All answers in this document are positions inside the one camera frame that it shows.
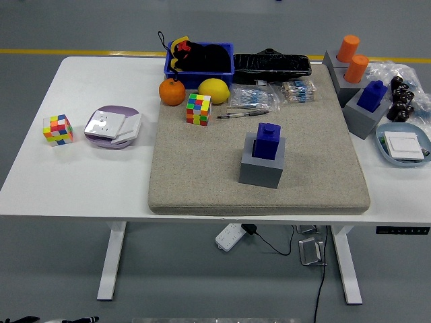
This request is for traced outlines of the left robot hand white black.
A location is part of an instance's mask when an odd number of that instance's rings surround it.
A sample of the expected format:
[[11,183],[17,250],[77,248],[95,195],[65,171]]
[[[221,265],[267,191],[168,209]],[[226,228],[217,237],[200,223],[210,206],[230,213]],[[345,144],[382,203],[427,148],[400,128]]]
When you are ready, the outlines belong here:
[[[49,322],[58,322],[58,323],[95,323],[99,321],[98,316],[89,316],[84,318],[79,318],[76,320],[66,320],[63,318],[56,318],[49,321],[46,321],[46,323]],[[40,322],[40,318],[38,316],[24,316],[23,318],[19,318],[17,320],[12,321],[10,318],[6,318],[5,320],[2,320],[1,323],[35,323]]]

